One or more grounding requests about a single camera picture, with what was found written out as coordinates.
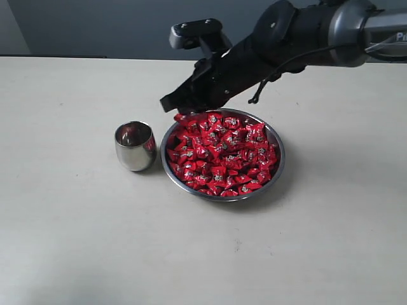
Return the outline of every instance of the pile of red candies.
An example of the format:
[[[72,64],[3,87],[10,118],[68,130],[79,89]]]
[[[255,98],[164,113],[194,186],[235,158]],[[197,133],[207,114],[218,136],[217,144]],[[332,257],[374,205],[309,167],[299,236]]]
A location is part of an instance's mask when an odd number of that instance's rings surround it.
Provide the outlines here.
[[[229,197],[251,193],[272,179],[278,157],[264,123],[245,124],[219,112],[174,119],[181,127],[167,146],[169,165],[188,187]]]

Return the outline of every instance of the metal bowl rim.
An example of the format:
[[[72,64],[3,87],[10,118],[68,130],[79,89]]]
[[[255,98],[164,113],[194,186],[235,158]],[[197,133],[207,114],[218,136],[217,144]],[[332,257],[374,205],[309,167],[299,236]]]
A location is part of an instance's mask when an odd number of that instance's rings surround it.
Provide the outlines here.
[[[247,199],[250,197],[253,197],[255,195],[259,195],[265,191],[267,191],[267,189],[269,187],[271,187],[281,176],[282,171],[284,169],[285,163],[286,163],[286,151],[284,149],[284,145],[282,143],[282,140],[279,136],[279,134],[265,121],[263,121],[262,119],[258,118],[257,116],[254,116],[252,114],[249,114],[245,111],[241,111],[241,110],[235,110],[235,109],[230,109],[230,108],[220,108],[217,110],[213,110],[214,112],[222,112],[222,111],[229,111],[229,112],[234,112],[243,116],[248,116],[251,119],[254,119],[258,122],[264,123],[266,128],[273,134],[273,136],[276,138],[277,143],[279,145],[279,149],[280,149],[280,165],[279,165],[279,169],[275,172],[273,178],[267,182],[265,184],[264,187],[262,187],[261,189],[257,189],[252,193],[246,194],[246,195],[240,195],[240,196],[235,196],[235,197],[220,197],[220,196],[211,196],[208,194],[204,194],[201,192],[198,192],[194,189],[191,189],[190,187],[186,186],[185,184],[183,184],[182,181],[180,181],[172,172],[171,168],[169,167],[168,161],[167,161],[167,157],[166,157],[166,148],[167,148],[167,141],[171,135],[171,133],[174,131],[175,128],[177,128],[179,126],[179,123],[175,122],[169,129],[168,131],[165,133],[164,138],[161,142],[161,148],[160,148],[160,153],[161,153],[161,158],[162,158],[162,163],[163,163],[163,167],[165,172],[167,173],[167,175],[169,176],[169,178],[175,183],[177,184],[177,186],[179,186],[181,189],[183,189],[184,191],[195,195],[195,196],[199,196],[201,198],[204,198],[206,200],[209,201],[218,201],[218,202],[233,202],[233,201],[239,201],[239,200],[243,200],[243,199]]]

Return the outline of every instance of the cup rim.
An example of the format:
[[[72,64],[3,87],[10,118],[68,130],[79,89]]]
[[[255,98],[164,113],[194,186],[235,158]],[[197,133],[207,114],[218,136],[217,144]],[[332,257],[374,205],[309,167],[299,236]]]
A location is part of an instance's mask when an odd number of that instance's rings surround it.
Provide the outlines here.
[[[117,134],[118,134],[120,128],[122,128],[122,127],[124,127],[124,126],[126,126],[126,125],[129,125],[129,124],[133,124],[133,123],[142,123],[142,124],[144,124],[145,126],[147,126],[147,127],[149,128],[150,135],[149,135],[149,137],[148,137],[148,139],[147,139],[146,141],[144,141],[143,143],[141,143],[141,144],[139,144],[139,145],[135,145],[135,146],[124,146],[124,145],[120,144],[119,141],[117,140]],[[117,127],[116,131],[114,132],[114,141],[116,142],[116,145],[119,145],[119,146],[122,147],[122,148],[135,148],[135,147],[143,146],[145,143],[147,143],[148,141],[150,141],[150,139],[152,138],[152,136],[153,136],[153,129],[152,129],[151,126],[148,125],[146,122],[137,121],[137,120],[136,120],[136,121],[127,121],[126,123],[123,123],[123,124],[121,124],[119,127]]]

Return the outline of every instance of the gray wall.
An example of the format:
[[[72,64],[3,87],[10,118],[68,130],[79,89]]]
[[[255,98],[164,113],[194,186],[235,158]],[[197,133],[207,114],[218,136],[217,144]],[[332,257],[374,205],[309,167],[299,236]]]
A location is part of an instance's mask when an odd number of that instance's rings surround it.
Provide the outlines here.
[[[29,54],[27,43],[7,0],[0,0],[0,55],[2,54]]]
[[[233,43],[248,35],[273,0],[9,0],[33,54],[109,58],[192,59],[198,50],[171,50],[170,26],[220,19]],[[318,0],[292,0],[296,6]],[[373,0],[381,8],[405,0]]]

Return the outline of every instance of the white table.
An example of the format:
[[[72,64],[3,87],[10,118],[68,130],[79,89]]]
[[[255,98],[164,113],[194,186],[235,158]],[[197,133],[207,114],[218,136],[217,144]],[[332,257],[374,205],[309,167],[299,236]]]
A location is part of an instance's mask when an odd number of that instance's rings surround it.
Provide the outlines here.
[[[227,106],[280,133],[269,193],[218,205],[113,133],[173,123],[193,62],[0,58],[0,304],[406,304],[407,65],[309,67]]]

